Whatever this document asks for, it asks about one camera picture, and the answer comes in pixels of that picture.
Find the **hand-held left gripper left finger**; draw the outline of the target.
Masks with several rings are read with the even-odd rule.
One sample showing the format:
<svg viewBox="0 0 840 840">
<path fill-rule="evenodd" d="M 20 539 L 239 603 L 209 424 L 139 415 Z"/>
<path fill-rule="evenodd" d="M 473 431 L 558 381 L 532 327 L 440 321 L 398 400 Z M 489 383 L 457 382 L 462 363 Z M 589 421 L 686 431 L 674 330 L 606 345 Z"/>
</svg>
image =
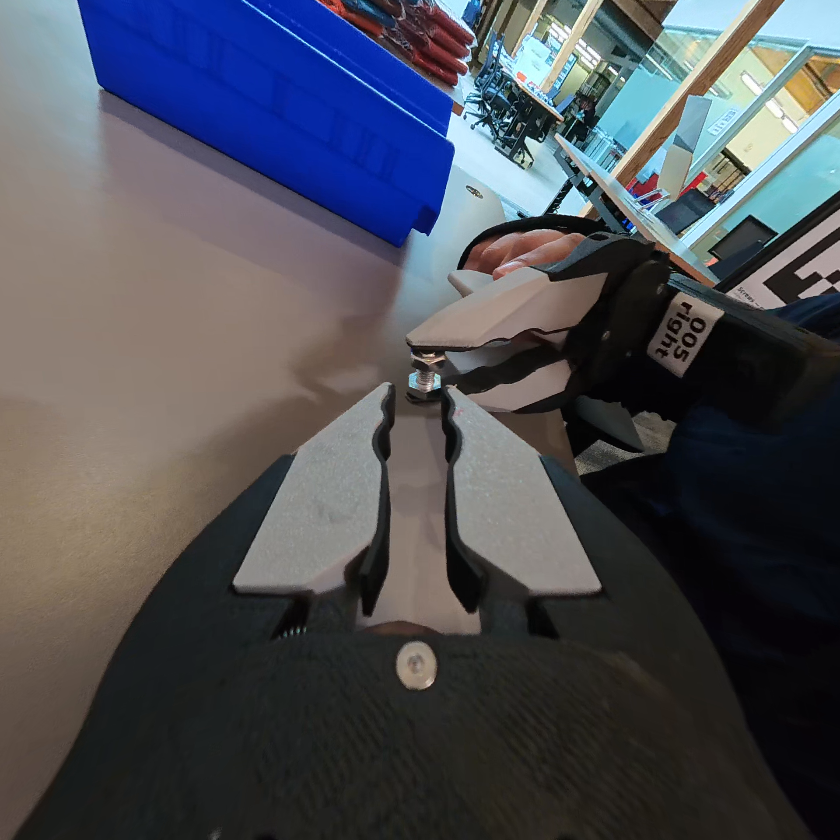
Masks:
<svg viewBox="0 0 840 840">
<path fill-rule="evenodd" d="M 351 592 L 372 615 L 390 563 L 395 404 L 384 382 L 297 449 L 234 577 L 237 593 Z"/>
</svg>

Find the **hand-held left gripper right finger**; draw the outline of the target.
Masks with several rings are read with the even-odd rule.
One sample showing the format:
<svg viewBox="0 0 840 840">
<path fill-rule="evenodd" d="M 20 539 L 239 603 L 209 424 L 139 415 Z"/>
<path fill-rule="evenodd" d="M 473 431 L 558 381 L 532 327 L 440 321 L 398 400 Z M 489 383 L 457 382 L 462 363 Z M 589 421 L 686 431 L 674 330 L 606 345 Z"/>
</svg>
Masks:
<svg viewBox="0 0 840 840">
<path fill-rule="evenodd" d="M 600 594 L 539 452 L 453 386 L 441 409 L 447 577 L 464 609 Z"/>
</svg>

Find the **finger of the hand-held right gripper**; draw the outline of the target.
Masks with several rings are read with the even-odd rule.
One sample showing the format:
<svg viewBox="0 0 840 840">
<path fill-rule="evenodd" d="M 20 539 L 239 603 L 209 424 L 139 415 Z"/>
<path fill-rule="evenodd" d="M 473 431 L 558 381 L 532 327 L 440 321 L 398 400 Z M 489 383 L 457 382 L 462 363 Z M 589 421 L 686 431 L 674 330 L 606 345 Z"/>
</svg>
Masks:
<svg viewBox="0 0 840 840">
<path fill-rule="evenodd" d="M 535 331 L 549 335 L 576 327 L 602 294 L 607 274 L 552 280 L 518 269 L 449 304 L 406 336 L 413 350 L 466 351 Z"/>
<path fill-rule="evenodd" d="M 447 350 L 442 382 L 453 385 L 490 413 L 529 410 L 564 392 L 571 365 L 566 333 L 524 333 L 473 350 Z"/>
</svg>

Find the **person's right hand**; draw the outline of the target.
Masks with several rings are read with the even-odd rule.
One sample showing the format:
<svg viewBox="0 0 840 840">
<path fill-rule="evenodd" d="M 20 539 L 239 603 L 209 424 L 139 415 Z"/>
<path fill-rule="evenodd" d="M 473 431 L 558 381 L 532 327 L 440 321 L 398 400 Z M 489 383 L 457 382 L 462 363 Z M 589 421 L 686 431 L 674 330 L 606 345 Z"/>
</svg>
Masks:
<svg viewBox="0 0 840 840">
<path fill-rule="evenodd" d="M 472 248 L 464 264 L 498 280 L 523 267 L 549 265 L 566 259 L 585 235 L 539 229 L 487 239 Z"/>
</svg>

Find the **black framed marker sign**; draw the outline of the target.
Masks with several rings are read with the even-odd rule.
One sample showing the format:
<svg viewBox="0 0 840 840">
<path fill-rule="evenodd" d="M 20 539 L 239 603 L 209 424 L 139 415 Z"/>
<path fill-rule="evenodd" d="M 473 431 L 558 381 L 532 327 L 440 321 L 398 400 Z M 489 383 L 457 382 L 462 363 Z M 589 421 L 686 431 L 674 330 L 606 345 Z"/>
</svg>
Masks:
<svg viewBox="0 0 840 840">
<path fill-rule="evenodd" d="M 718 289 L 753 308 L 771 310 L 839 288 L 839 211 L 810 227 L 793 229 Z"/>
</svg>

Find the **wooden top desk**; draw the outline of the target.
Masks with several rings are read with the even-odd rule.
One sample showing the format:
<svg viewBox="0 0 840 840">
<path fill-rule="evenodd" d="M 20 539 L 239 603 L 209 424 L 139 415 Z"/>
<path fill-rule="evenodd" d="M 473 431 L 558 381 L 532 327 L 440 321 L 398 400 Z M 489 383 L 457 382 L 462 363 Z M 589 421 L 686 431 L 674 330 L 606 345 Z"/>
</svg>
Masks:
<svg viewBox="0 0 840 840">
<path fill-rule="evenodd" d="M 559 144 L 555 159 L 567 174 L 568 183 L 578 191 L 584 181 L 593 183 L 587 201 L 610 230 L 616 234 L 625 233 L 625 227 L 621 224 L 623 217 L 635 228 L 638 237 L 666 252 L 677 270 L 708 287 L 717 285 L 718 279 L 711 269 L 661 220 L 639 206 L 636 199 L 610 172 L 594 163 L 564 137 L 559 134 L 554 137 Z"/>
</svg>

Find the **person's torso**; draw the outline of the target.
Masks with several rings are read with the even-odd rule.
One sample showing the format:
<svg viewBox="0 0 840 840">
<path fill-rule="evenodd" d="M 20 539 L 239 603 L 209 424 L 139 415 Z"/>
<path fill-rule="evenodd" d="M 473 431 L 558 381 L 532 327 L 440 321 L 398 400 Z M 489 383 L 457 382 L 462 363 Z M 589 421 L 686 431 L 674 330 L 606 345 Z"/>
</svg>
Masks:
<svg viewBox="0 0 840 840">
<path fill-rule="evenodd" d="M 647 357 L 591 396 L 676 423 L 662 455 L 582 481 L 692 604 L 813 836 L 838 838 L 838 379 L 770 433 L 730 419 Z"/>
</svg>

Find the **black office chair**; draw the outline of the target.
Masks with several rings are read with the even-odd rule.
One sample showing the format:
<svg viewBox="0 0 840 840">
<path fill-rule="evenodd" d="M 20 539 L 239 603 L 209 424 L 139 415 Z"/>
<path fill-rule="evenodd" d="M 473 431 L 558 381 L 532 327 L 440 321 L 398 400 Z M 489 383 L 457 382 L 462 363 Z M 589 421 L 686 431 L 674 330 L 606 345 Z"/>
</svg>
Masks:
<svg viewBox="0 0 840 840">
<path fill-rule="evenodd" d="M 475 110 L 466 111 L 463 119 L 476 117 L 469 128 L 474 131 L 479 126 L 487 127 L 494 144 L 512 154 L 527 108 L 508 72 L 510 61 L 505 49 L 505 36 L 494 34 L 486 62 L 466 99 Z"/>
</svg>

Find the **tilted grey board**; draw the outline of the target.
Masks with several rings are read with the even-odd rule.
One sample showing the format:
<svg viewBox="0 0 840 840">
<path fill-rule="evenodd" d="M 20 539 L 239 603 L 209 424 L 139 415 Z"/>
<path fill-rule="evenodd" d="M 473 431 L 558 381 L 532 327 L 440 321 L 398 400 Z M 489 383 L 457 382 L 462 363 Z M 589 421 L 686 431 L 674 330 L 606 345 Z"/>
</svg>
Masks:
<svg viewBox="0 0 840 840">
<path fill-rule="evenodd" d="M 710 99 L 702 96 L 688 96 L 673 141 L 668 147 L 658 175 L 657 189 L 667 199 L 676 200 L 685 187 L 697 143 L 710 109 Z"/>
</svg>

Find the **stack of folded cloth packets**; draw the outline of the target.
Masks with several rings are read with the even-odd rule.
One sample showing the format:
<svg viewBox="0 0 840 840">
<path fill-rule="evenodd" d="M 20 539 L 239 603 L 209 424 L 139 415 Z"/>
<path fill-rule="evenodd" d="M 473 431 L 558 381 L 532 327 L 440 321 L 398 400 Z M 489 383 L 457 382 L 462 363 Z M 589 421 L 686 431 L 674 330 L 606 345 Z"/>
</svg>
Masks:
<svg viewBox="0 0 840 840">
<path fill-rule="evenodd" d="M 321 1 L 321 5 L 448 88 L 455 88 L 469 70 L 475 34 L 442 2 Z"/>
</svg>

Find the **blue plastic bin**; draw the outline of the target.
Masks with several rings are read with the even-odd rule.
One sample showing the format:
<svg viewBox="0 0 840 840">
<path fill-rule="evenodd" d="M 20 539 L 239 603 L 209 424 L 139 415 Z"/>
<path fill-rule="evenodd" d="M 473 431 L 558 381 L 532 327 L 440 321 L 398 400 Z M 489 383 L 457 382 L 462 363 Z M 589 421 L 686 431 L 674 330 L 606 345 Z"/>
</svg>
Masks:
<svg viewBox="0 0 840 840">
<path fill-rule="evenodd" d="M 400 247 L 429 235 L 447 94 L 319 2 L 79 1 L 98 84 Z"/>
</svg>

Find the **wooden post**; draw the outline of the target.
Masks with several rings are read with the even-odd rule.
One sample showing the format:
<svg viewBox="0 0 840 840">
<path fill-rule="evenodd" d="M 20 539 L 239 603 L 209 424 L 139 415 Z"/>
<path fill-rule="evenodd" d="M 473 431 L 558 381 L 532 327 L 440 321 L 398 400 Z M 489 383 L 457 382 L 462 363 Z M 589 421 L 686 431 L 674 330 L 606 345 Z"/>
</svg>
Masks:
<svg viewBox="0 0 840 840">
<path fill-rule="evenodd" d="M 782 1 L 748 1 L 723 29 L 698 65 L 684 79 L 612 171 L 626 187 L 674 132 L 688 97 L 705 95 L 739 53 L 758 34 Z"/>
<path fill-rule="evenodd" d="M 585 30 L 593 21 L 596 12 L 599 10 L 603 1 L 587 1 L 578 13 L 574 24 L 571 27 L 570 33 L 567 35 L 565 41 L 562 43 L 560 52 L 553 59 L 553 63 L 549 69 L 548 74 L 543 80 L 541 90 L 544 93 L 549 93 L 558 76 L 563 71 L 568 59 L 572 56 L 574 49 L 585 34 Z"/>
</svg>

